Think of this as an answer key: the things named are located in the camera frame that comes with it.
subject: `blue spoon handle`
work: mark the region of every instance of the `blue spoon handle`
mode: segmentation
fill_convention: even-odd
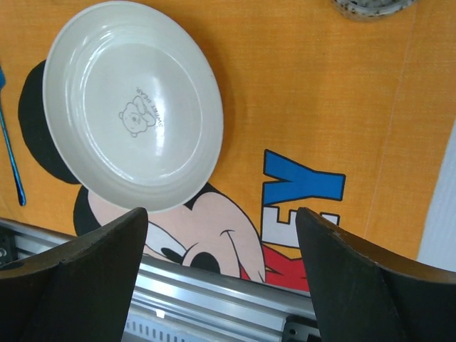
[[[11,149],[11,143],[9,141],[8,131],[6,130],[5,118],[3,117],[3,112],[0,107],[0,123],[1,130],[3,130],[3,135],[5,137],[6,149],[8,150],[9,162],[11,163],[11,168],[14,173],[14,182],[16,183],[17,197],[19,199],[19,204],[21,206],[26,205],[26,193],[24,192],[24,187],[22,186],[21,177],[19,176],[19,171],[17,170],[16,160],[14,159],[13,150]]]

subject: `mickey mouse nose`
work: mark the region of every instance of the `mickey mouse nose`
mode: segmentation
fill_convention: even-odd
[[[201,252],[193,258],[190,267],[205,269],[220,274],[220,266],[214,256],[207,252]]]

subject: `black ear print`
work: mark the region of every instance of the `black ear print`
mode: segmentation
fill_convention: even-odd
[[[39,63],[27,76],[19,98],[19,123],[28,150],[35,160],[54,177],[79,184],[58,154],[49,133],[43,108],[44,63]]]
[[[100,227],[88,202],[88,190],[85,187],[79,189],[73,210],[73,223],[77,236],[92,232]]]
[[[208,192],[215,192],[216,194],[221,195],[222,193],[217,190],[215,187],[213,187],[210,183],[204,184],[204,187],[195,195],[193,196],[188,202],[184,203],[184,206],[186,206],[188,209],[193,210],[193,206],[195,205],[195,202],[204,194]]]

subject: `metal bracket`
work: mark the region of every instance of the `metal bracket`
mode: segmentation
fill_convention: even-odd
[[[17,259],[14,235],[11,231],[0,228],[0,266],[16,261]]]
[[[315,321],[290,316],[286,319],[282,342],[321,342],[320,332]]]

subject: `blue utensil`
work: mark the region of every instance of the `blue utensil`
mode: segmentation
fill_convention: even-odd
[[[5,75],[0,66],[0,91],[6,84]],[[17,170],[16,161],[14,159],[13,150],[11,149],[11,143],[9,141],[8,131],[6,130],[6,122],[5,118],[3,117],[3,112],[1,111],[1,102],[0,102],[0,123],[1,123],[1,130],[3,130],[3,135],[5,137],[6,149],[8,150],[9,161],[11,163],[11,167],[14,173],[14,182],[16,183],[17,189],[17,196],[19,198],[20,205],[26,205],[26,193],[24,192],[24,188],[22,187],[21,177],[19,176],[19,171]]]

